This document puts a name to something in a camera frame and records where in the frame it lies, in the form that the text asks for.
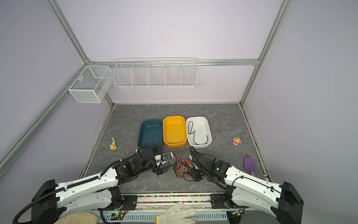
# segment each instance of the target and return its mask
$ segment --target white tag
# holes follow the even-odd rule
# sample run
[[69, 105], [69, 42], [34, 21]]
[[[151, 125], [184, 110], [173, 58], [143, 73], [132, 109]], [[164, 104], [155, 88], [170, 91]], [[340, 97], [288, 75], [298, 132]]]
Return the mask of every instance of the white tag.
[[78, 81], [81, 82], [83, 79], [83, 75], [81, 75], [80, 77], [78, 77]]

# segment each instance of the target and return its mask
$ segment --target white wire basket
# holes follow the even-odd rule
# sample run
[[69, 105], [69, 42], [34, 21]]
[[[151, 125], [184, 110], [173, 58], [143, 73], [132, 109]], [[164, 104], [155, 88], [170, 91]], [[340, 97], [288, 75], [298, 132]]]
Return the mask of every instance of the white wire basket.
[[100, 103], [112, 81], [112, 70], [109, 66], [89, 65], [68, 91], [79, 103]]
[[195, 60], [134, 62], [121, 61], [113, 68], [114, 86], [138, 87], [196, 87]]

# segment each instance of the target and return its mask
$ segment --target yellow tray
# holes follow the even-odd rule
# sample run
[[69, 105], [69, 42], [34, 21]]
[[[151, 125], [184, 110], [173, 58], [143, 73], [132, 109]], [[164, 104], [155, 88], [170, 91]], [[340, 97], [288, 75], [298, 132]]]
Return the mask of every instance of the yellow tray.
[[168, 147], [180, 147], [185, 145], [188, 136], [184, 117], [166, 117], [163, 121], [163, 138]]

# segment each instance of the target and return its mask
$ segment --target gray marble tabletop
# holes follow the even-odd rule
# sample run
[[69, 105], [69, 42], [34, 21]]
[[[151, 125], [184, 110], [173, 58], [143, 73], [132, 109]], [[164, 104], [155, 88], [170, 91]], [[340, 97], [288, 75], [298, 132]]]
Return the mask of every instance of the gray marble tabletop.
[[[134, 154], [138, 148], [138, 135], [143, 121], [164, 120], [174, 115], [181, 115], [185, 119], [192, 116], [206, 117], [213, 140], [207, 148], [198, 151], [216, 155], [218, 160], [228, 162], [245, 172], [247, 171], [243, 166], [243, 158], [248, 154], [256, 163], [255, 176], [264, 179], [238, 104], [116, 105], [88, 166], [86, 176], [101, 172], [109, 163]], [[242, 144], [234, 146], [232, 144], [234, 137], [239, 137]], [[116, 140], [118, 146], [114, 151], [110, 150], [111, 138]], [[176, 148], [169, 148], [163, 143], [162, 149], [163, 153], [173, 152], [178, 157], [189, 158], [188, 142]], [[207, 180], [189, 182], [177, 178], [172, 167], [167, 173], [158, 176], [152, 173], [152, 170], [142, 173], [134, 181], [120, 185], [120, 190], [122, 193], [223, 191]]]

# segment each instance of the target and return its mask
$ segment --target purple trowel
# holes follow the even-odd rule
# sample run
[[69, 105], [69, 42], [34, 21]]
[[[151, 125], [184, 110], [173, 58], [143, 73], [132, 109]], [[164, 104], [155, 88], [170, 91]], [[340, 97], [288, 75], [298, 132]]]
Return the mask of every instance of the purple trowel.
[[251, 156], [246, 155], [244, 158], [244, 167], [247, 171], [250, 172], [251, 175], [255, 176], [253, 172], [256, 170], [256, 165]]

